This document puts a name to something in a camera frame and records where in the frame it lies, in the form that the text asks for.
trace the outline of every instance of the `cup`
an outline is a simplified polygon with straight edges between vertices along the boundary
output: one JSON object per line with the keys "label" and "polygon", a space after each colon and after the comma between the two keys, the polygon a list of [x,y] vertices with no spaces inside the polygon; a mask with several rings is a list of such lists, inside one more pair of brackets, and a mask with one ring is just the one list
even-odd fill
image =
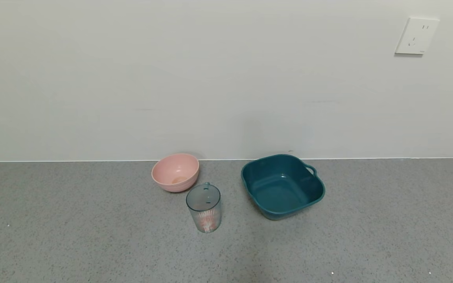
{"label": "cup", "polygon": [[218,188],[205,183],[192,188],[186,196],[186,205],[198,231],[211,233],[221,224],[221,194]]}

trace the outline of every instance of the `floor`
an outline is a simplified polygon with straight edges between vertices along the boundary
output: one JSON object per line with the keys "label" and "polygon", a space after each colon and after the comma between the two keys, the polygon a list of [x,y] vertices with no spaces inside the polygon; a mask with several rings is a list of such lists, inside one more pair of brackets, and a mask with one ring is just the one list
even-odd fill
{"label": "floor", "polygon": [[154,162],[0,163],[0,282],[453,282],[453,159],[307,161],[321,202],[271,221],[201,161],[223,220],[200,233]]}

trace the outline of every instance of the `wall plate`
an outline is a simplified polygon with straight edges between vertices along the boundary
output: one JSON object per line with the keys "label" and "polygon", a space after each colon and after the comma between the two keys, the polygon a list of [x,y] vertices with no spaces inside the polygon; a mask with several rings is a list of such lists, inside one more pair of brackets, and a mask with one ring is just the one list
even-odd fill
{"label": "wall plate", "polygon": [[439,20],[409,18],[396,53],[425,54],[439,23]]}

